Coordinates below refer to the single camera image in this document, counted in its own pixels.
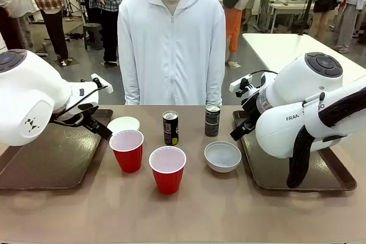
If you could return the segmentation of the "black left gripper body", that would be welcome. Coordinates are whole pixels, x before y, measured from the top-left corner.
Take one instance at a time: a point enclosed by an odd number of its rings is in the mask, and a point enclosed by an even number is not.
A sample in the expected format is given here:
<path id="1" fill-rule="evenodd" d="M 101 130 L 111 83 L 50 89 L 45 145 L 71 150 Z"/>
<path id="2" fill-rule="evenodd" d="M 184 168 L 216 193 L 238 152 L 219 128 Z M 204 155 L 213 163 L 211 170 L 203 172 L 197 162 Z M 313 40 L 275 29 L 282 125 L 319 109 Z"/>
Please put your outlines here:
<path id="1" fill-rule="evenodd" d="M 92 103 L 82 103 L 77 106 L 77 109 L 81 112 L 75 122 L 76 127 L 83 126 L 87 129 L 98 129 L 100 127 L 100 123 L 93 117 L 98 106 L 94 106 Z"/>

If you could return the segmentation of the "white plastic bowl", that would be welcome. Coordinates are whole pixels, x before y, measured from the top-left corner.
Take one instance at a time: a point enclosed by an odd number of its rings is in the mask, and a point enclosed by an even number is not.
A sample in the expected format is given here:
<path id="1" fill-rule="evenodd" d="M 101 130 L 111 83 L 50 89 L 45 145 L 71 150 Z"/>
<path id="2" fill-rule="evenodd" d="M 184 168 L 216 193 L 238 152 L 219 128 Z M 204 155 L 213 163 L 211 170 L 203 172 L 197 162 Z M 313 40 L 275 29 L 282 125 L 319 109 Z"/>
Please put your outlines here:
<path id="1" fill-rule="evenodd" d="M 135 117 L 118 117 L 110 121 L 107 128 L 112 132 L 113 135 L 125 131 L 125 130 L 139 130 L 140 122 Z"/>

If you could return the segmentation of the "black soda can white text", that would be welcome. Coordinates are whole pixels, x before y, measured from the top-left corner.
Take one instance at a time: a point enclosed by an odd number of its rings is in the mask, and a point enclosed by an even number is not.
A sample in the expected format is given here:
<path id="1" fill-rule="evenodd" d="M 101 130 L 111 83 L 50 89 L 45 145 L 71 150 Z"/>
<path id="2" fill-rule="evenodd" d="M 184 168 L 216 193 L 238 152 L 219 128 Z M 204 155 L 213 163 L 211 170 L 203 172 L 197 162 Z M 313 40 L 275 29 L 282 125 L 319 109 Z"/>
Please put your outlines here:
<path id="1" fill-rule="evenodd" d="M 205 107 L 205 134 L 216 137 L 219 131 L 221 109 L 219 105 L 206 105 Z"/>

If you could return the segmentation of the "grey-white plastic bowl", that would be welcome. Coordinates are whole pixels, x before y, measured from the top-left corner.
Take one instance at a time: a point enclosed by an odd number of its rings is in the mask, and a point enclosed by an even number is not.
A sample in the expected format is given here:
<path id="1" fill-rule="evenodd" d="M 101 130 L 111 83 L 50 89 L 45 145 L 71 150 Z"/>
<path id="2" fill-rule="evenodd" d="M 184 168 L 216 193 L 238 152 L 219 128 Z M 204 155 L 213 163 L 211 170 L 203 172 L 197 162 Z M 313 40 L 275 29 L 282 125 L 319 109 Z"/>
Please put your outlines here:
<path id="1" fill-rule="evenodd" d="M 224 141 L 208 144 L 204 150 L 207 165 L 218 173 L 229 173 L 241 163 L 241 151 L 237 146 Z"/>

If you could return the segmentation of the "red plastic cup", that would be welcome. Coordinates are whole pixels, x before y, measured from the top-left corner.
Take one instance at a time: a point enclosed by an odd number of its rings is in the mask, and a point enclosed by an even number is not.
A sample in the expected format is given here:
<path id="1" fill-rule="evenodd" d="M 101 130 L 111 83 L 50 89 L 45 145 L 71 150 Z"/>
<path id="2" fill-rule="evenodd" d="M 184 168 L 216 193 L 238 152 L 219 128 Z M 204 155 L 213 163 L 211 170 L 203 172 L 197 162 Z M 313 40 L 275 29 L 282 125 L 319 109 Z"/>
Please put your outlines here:
<path id="1" fill-rule="evenodd" d="M 144 135 L 139 130 L 124 130 L 113 135 L 109 146 L 125 173 L 134 173 L 141 168 Z"/>
<path id="2" fill-rule="evenodd" d="M 149 164 L 159 191 L 174 194 L 180 188 L 184 167 L 185 153 L 174 146 L 155 149 L 149 156 Z"/>

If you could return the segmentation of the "black Pepsi can green accent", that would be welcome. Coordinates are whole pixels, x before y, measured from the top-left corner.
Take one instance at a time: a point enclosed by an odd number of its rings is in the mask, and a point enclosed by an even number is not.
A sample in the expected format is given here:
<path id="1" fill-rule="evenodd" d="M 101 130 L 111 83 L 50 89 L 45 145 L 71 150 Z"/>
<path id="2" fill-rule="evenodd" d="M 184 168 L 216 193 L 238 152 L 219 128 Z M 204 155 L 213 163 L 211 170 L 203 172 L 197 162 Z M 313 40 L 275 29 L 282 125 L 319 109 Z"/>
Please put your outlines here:
<path id="1" fill-rule="evenodd" d="M 176 111 L 166 111 L 162 114 L 164 141 L 168 146 L 178 144 L 178 113 Z"/>

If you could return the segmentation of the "person's right forearm white sleeve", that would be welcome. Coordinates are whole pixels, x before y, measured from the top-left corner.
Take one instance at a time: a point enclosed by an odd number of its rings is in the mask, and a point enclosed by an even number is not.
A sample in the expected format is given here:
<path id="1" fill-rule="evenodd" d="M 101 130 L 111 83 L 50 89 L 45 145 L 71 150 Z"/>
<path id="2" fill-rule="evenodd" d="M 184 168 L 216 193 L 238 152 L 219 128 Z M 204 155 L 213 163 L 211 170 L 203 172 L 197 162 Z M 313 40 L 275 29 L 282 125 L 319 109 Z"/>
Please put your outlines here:
<path id="1" fill-rule="evenodd" d="M 125 93 L 125 105 L 140 104 L 140 87 L 134 59 L 120 56 L 120 70 Z"/>

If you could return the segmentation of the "person's left forearm white sleeve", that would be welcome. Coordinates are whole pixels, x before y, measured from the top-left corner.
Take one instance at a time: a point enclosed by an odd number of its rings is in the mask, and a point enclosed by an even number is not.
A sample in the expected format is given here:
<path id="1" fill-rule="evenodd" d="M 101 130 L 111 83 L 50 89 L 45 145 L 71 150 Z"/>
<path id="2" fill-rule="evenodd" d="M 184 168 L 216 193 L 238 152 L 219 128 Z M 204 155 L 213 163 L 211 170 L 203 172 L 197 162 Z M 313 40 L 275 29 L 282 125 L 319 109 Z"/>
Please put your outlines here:
<path id="1" fill-rule="evenodd" d="M 225 75 L 225 57 L 210 57 L 206 78 L 206 104 L 222 104 L 221 90 Z"/>

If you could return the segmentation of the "brown plastic serving tray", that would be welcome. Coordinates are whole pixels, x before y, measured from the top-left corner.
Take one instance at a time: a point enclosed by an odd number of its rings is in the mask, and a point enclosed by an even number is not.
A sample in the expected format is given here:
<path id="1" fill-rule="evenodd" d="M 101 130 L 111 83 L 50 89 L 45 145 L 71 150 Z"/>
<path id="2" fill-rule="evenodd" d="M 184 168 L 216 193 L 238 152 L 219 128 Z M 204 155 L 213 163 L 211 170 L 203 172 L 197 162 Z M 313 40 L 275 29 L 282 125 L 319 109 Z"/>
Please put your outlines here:
<path id="1" fill-rule="evenodd" d="M 0 190 L 70 189 L 79 185 L 101 137 L 85 127 L 48 124 L 31 143 L 0 154 Z"/>
<path id="2" fill-rule="evenodd" d="M 341 192 L 352 191 L 357 187 L 354 177 L 330 148 L 311 153 L 306 177 L 299 187 L 291 189 L 287 186 L 288 159 L 275 158 L 264 152 L 256 140 L 255 132 L 244 135 L 240 141 L 252 177 L 262 189 Z"/>

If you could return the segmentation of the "large white table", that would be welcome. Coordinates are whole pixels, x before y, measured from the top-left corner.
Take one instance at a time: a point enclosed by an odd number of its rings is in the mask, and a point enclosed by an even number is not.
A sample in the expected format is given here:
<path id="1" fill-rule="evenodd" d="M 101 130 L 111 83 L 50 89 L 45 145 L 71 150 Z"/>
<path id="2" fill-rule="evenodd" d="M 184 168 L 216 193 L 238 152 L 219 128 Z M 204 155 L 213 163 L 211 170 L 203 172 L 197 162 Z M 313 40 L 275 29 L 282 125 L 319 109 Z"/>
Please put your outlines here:
<path id="1" fill-rule="evenodd" d="M 304 53 L 320 52 L 341 64 L 344 84 L 366 75 L 365 68 L 308 35 L 245 33 L 242 37 L 266 68 L 277 73 Z"/>

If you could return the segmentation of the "grey plastic stool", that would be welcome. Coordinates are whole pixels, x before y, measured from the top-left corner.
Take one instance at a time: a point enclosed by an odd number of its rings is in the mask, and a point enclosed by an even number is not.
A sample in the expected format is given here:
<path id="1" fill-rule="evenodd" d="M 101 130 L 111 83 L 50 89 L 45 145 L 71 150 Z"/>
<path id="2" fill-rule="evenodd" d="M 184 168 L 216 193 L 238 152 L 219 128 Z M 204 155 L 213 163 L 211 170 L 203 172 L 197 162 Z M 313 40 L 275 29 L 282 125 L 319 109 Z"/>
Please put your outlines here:
<path id="1" fill-rule="evenodd" d="M 102 50 L 103 43 L 101 37 L 102 26 L 99 23 L 86 23 L 83 25 L 84 48 L 92 47 L 96 50 Z"/>

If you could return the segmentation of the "bystander in orange trousers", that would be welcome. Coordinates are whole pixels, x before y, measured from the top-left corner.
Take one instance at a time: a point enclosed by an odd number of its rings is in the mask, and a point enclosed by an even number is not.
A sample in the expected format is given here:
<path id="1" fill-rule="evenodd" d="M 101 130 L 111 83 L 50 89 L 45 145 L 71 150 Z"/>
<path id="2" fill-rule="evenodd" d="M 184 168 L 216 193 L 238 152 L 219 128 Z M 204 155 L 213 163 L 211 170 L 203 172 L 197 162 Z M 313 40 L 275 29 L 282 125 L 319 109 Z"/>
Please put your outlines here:
<path id="1" fill-rule="evenodd" d="M 241 31 L 242 11 L 250 0 L 223 0 L 226 20 L 226 61 L 232 68 L 239 68 L 235 53 L 238 48 L 238 38 Z"/>

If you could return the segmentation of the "small white background table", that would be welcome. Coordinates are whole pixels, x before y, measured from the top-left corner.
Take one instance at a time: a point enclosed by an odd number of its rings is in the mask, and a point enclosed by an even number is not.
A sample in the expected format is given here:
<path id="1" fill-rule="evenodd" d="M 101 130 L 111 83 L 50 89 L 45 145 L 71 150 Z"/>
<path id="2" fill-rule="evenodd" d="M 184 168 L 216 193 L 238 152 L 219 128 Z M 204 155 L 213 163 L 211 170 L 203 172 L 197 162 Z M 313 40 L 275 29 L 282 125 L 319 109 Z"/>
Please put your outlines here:
<path id="1" fill-rule="evenodd" d="M 273 33 L 275 29 L 275 22 L 278 15 L 290 15 L 288 22 L 288 30 L 291 29 L 295 16 L 304 15 L 307 3 L 289 3 L 287 5 L 283 3 L 270 3 L 268 5 L 268 13 L 265 23 L 265 33 Z"/>

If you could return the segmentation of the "person in white hoodie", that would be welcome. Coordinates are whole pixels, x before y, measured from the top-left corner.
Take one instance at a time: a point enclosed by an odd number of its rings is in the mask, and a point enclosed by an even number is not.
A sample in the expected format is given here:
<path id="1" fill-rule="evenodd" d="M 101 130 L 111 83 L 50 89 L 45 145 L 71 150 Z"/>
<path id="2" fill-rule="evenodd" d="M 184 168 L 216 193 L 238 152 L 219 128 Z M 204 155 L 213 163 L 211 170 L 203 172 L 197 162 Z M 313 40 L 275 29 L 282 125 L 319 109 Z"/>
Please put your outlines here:
<path id="1" fill-rule="evenodd" d="M 225 57 L 219 0 L 122 0 L 117 33 L 119 61 L 136 63 L 139 105 L 207 105 L 209 59 Z"/>

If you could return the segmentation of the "black stand pole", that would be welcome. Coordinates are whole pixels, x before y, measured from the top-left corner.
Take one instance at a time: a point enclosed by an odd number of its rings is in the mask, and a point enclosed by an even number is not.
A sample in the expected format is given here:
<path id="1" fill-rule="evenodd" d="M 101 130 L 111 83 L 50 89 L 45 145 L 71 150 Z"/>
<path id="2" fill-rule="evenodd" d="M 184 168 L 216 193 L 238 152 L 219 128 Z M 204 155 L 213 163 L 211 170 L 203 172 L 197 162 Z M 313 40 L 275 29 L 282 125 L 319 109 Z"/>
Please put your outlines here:
<path id="1" fill-rule="evenodd" d="M 301 22 L 299 32 L 297 33 L 298 35 L 303 35 L 304 34 L 304 29 L 307 26 L 307 21 L 308 21 L 309 12 L 310 12 L 310 9 L 311 9 L 312 2 L 313 2 L 313 0 L 307 0 L 307 4 L 306 4 L 305 10 L 304 10 L 304 14 L 302 16 L 303 20 Z"/>

